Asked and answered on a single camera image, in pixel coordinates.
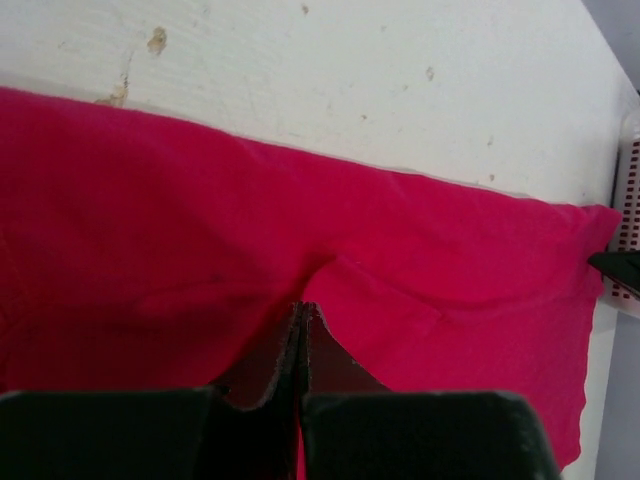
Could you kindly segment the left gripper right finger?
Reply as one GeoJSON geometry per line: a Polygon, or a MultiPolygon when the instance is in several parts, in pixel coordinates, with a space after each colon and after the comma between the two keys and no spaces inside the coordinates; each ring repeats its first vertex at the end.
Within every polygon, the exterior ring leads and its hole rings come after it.
{"type": "Polygon", "coordinates": [[[299,418],[309,479],[558,479],[537,415],[508,392],[394,393],[300,316],[299,418]]]}

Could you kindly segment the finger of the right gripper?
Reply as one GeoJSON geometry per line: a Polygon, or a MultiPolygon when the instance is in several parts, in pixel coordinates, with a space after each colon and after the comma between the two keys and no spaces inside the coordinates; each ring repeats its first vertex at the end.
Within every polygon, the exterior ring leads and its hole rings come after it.
{"type": "Polygon", "coordinates": [[[639,294],[639,252],[599,252],[591,255],[588,263],[603,276],[629,291],[639,294]]]}

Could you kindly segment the bright red t shirt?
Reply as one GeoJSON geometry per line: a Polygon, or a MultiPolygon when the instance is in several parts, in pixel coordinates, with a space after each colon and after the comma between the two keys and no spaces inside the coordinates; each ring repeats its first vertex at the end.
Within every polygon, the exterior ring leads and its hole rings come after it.
{"type": "Polygon", "coordinates": [[[202,385],[297,301],[396,391],[507,390],[581,452],[620,217],[1,92],[1,388],[202,385]]]}

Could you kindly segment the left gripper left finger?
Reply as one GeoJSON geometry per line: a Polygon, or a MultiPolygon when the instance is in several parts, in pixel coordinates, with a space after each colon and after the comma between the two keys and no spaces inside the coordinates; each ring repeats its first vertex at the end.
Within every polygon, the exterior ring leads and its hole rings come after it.
{"type": "Polygon", "coordinates": [[[2,478],[295,478],[302,313],[202,387],[2,396],[2,478]]]}

